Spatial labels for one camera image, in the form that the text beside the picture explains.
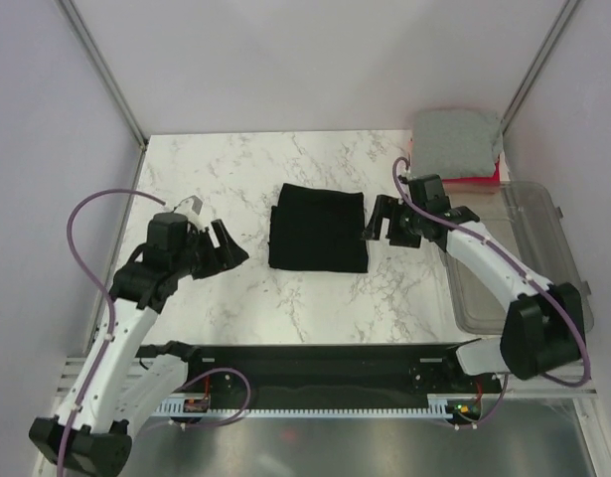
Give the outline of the black t-shirt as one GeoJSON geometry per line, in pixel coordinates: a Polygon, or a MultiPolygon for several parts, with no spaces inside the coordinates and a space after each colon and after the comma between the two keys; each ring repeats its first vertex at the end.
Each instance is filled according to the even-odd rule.
{"type": "Polygon", "coordinates": [[[268,264],[287,271],[366,273],[364,195],[285,183],[271,208],[268,264]]]}

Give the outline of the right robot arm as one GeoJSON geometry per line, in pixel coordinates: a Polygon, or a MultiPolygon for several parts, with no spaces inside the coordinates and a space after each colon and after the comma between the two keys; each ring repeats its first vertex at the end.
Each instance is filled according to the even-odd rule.
{"type": "Polygon", "coordinates": [[[503,245],[466,206],[452,206],[442,180],[429,175],[407,180],[394,177],[400,195],[379,195],[365,240],[385,237],[392,246],[418,248],[423,241],[462,263],[494,295],[506,313],[501,335],[455,348],[442,366],[442,379],[461,392],[479,375],[511,374],[527,381],[553,378],[552,371],[580,361],[583,386],[590,377],[583,305],[571,283],[555,284],[535,272],[503,245]]]}

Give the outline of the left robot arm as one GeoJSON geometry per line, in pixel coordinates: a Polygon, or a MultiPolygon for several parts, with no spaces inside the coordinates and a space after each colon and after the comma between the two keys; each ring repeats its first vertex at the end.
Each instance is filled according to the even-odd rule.
{"type": "Polygon", "coordinates": [[[193,212],[158,213],[145,242],[114,274],[108,315],[71,390],[51,417],[38,417],[30,440],[55,464],[58,475],[117,476],[144,423],[172,392],[193,391],[205,367],[198,349],[169,342],[131,387],[125,382],[144,338],[179,282],[234,269],[249,255],[220,220],[201,226],[193,212]]]}

